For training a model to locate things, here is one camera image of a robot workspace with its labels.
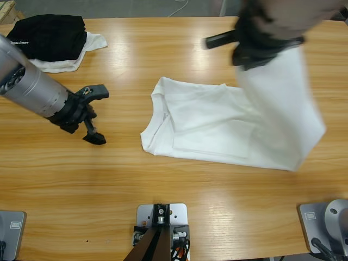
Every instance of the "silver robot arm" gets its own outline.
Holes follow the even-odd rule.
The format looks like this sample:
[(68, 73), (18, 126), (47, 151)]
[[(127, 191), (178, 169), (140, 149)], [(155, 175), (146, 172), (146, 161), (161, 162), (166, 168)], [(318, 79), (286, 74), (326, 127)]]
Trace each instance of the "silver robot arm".
[(348, 200), (299, 206), (306, 243), (313, 256), (348, 260)]
[(0, 35), (0, 95), (74, 133), (81, 122), (88, 134), (83, 139), (105, 144), (92, 119), (97, 115), (89, 103), (109, 97), (104, 85), (93, 85), (72, 93), (34, 66), (8, 39)]

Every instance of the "cable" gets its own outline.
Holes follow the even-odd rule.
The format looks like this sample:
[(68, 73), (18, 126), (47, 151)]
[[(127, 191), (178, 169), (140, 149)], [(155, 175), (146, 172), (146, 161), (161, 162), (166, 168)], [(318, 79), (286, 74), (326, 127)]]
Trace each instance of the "cable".
[(174, 1), (176, 1), (176, 2), (184, 2), (184, 1), (186, 1), (186, 3), (181, 8), (179, 8), (178, 10), (176, 10), (174, 13), (170, 14), (167, 17), (171, 17), (172, 15), (174, 15), (177, 12), (181, 11), (182, 9), (184, 9), (186, 7), (186, 5), (189, 3), (190, 0), (174, 0)]
[(187, 261), (187, 256), (190, 251), (190, 245), (191, 243), (189, 239), (175, 243), (171, 252), (171, 261)]

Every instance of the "black t-shirt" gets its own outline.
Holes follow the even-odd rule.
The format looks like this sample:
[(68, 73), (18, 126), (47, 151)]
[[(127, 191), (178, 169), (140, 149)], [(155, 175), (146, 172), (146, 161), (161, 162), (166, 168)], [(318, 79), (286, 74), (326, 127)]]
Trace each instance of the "black t-shirt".
[(76, 60), (86, 43), (81, 16), (38, 15), (16, 22), (7, 38), (28, 59), (42, 61)]

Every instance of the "metal mounting plate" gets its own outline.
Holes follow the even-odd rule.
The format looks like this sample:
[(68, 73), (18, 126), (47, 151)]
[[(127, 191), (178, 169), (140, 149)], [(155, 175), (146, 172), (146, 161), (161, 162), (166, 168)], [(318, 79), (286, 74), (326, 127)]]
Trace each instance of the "metal mounting plate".
[(0, 211), (0, 241), (5, 241), (4, 260), (12, 261), (18, 256), (24, 223), (25, 212)]

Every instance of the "robotic arm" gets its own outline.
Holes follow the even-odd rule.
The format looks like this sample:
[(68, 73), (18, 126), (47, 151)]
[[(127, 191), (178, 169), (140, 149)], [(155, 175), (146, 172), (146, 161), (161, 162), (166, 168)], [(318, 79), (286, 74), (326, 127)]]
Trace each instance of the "robotic arm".
[(93, 100), (109, 97), (105, 86), (86, 86), (74, 94), (41, 72), (3, 35), (0, 35), (0, 95), (69, 133), (84, 122), (88, 130), (84, 140), (96, 145), (106, 143), (92, 124), (97, 115), (89, 105)]
[(245, 0), (235, 30), (206, 38), (208, 49), (239, 42), (233, 65), (245, 70), (267, 64), (284, 49), (304, 42), (303, 33), (330, 18), (345, 0)]

